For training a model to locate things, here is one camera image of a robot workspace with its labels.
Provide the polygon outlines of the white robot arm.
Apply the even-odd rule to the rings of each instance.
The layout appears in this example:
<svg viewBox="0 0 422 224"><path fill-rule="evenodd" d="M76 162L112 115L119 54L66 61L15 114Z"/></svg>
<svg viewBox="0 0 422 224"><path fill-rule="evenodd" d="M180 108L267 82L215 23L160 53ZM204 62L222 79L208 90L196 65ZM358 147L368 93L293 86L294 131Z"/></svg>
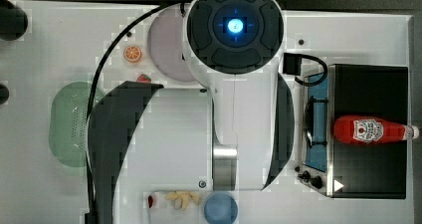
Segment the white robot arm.
<svg viewBox="0 0 422 224"><path fill-rule="evenodd" d="M197 89L124 82L93 108L90 224L149 224L155 192L262 190L294 143L275 0L193 0L180 33Z"/></svg>

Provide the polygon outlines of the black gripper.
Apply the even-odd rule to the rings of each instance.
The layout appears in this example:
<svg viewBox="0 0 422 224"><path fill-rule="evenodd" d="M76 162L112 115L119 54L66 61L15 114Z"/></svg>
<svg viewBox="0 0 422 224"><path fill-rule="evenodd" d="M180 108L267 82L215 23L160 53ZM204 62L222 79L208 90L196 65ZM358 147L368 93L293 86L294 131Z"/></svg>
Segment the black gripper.
<svg viewBox="0 0 422 224"><path fill-rule="evenodd" d="M302 71L302 56L299 54L284 53L283 73L299 75Z"/></svg>

